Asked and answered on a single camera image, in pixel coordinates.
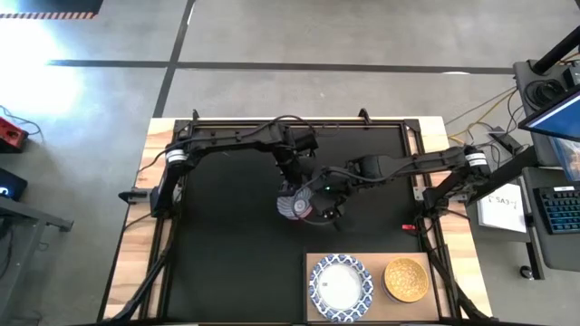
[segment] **concrete floor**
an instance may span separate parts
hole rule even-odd
[[[0,167],[29,180],[24,202],[75,221],[69,234],[45,235],[50,248],[37,253],[16,314],[38,311],[42,325],[97,317],[127,209],[117,193],[134,182],[166,75],[164,68],[44,66],[46,60],[168,61],[186,3],[105,0],[91,21],[0,21],[0,41],[11,44],[0,52],[0,104],[44,133],[24,154],[3,155]],[[506,68],[541,56],[578,18],[572,0],[198,0],[175,57]],[[177,69],[160,112],[352,116],[364,107],[377,116],[449,120],[514,84],[508,74]],[[486,122],[505,128],[507,111]],[[483,131],[474,129],[477,142],[488,140]],[[525,132],[514,135],[530,142]],[[517,276],[526,263],[523,244],[476,239],[476,246],[495,316],[558,325],[580,319],[580,274],[548,270],[547,280],[527,282]]]

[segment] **monitor screen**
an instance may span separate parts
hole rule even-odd
[[[565,99],[529,116],[519,127],[549,136],[580,141],[580,91],[574,89],[567,93]]]

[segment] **blue and white plate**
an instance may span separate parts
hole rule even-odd
[[[353,322],[371,307],[372,277],[348,254],[329,254],[310,273],[308,293],[318,311],[332,322]]]

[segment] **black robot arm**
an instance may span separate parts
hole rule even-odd
[[[310,177],[318,148],[314,129],[291,129],[284,123],[267,123],[247,133],[238,130],[215,131],[195,129],[192,134],[176,137],[166,147],[166,166],[158,187],[151,193],[151,213],[166,215],[173,207],[174,190],[207,154],[231,150],[255,149],[271,152],[287,181],[285,191],[292,195]]]
[[[447,208],[449,198],[470,194],[473,187],[485,183],[490,174],[485,154],[471,146],[405,158],[368,155],[349,160],[345,168],[320,168],[316,177],[304,184],[295,197],[309,187],[313,195],[308,204],[313,206],[313,214],[335,219],[344,214],[343,204],[346,199],[363,189],[380,187],[398,177],[446,170],[451,173],[440,185],[423,192],[422,215],[440,214]]]

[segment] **computer keyboard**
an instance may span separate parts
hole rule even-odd
[[[543,187],[534,193],[550,234],[580,233],[580,187]]]

